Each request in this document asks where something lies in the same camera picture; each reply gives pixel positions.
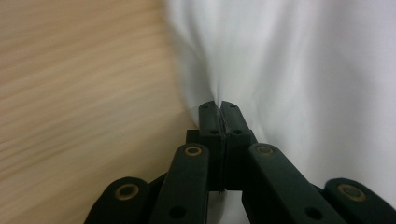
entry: metal rivet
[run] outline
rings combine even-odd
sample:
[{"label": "metal rivet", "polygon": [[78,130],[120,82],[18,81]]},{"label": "metal rivet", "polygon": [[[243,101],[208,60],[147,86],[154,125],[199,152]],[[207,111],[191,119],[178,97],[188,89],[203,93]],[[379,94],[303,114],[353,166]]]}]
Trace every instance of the metal rivet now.
[{"label": "metal rivet", "polygon": [[188,156],[198,156],[202,153],[202,150],[200,147],[187,147],[184,149],[184,153]]},{"label": "metal rivet", "polygon": [[136,184],[124,184],[116,189],[115,196],[120,201],[127,201],[132,199],[139,192],[139,187]]},{"label": "metal rivet", "polygon": [[270,157],[274,155],[274,151],[270,147],[258,146],[256,147],[256,150],[264,156]]},{"label": "metal rivet", "polygon": [[366,201],[366,195],[360,189],[348,185],[348,184],[341,184],[338,186],[338,191],[344,194],[348,199],[355,201],[355,202],[364,202]]}]

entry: wooden table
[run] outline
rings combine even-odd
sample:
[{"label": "wooden table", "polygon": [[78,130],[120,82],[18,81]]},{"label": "wooden table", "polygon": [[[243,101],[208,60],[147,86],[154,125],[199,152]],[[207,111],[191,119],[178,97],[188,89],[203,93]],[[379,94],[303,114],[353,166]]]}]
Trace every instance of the wooden table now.
[{"label": "wooden table", "polygon": [[82,223],[187,129],[161,1],[0,3],[0,223]]}]

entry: wood grain surface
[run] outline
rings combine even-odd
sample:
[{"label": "wood grain surface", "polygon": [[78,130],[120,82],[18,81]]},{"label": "wood grain surface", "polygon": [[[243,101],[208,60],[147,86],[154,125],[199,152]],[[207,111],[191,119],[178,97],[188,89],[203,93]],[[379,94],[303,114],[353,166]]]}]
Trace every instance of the wood grain surface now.
[{"label": "wood grain surface", "polygon": [[0,223],[82,223],[187,129],[161,1],[0,2]]}]

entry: white cloth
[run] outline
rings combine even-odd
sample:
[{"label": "white cloth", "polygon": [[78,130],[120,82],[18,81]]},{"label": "white cloth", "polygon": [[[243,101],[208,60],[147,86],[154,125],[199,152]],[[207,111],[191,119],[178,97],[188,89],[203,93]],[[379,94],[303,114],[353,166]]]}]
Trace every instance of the white cloth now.
[{"label": "white cloth", "polygon": [[396,1],[168,0],[167,12],[195,119],[204,102],[237,104],[313,184],[350,178],[396,206]]}]

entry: screw hole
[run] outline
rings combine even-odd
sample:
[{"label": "screw hole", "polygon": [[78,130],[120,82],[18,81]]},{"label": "screw hole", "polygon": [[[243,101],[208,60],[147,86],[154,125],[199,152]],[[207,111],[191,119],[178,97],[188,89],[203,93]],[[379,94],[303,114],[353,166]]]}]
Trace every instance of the screw hole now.
[{"label": "screw hole", "polygon": [[187,147],[186,149],[184,149],[184,153],[188,156],[194,157],[201,154],[202,150],[200,147]]},{"label": "screw hole", "polygon": [[120,201],[132,199],[139,192],[139,187],[136,184],[124,184],[117,188],[115,196]]},{"label": "screw hole", "polygon": [[340,191],[344,196],[347,196],[348,199],[355,201],[355,202],[364,202],[366,201],[366,195],[360,189],[348,185],[348,184],[341,184],[338,186],[338,191]]},{"label": "screw hole", "polygon": [[256,150],[260,154],[267,156],[267,157],[274,155],[274,151],[270,147],[258,146],[258,147],[256,147]]},{"label": "screw hole", "polygon": [[321,214],[321,212],[314,207],[305,208],[305,213],[307,216],[309,216],[310,218],[312,218],[314,220],[321,220],[323,218],[323,215]]},{"label": "screw hole", "polygon": [[234,134],[241,134],[242,131],[241,131],[241,130],[233,130],[233,133],[234,133]]},{"label": "screw hole", "polygon": [[171,210],[169,210],[169,216],[173,219],[183,218],[186,216],[186,209],[181,206],[173,207]]}]

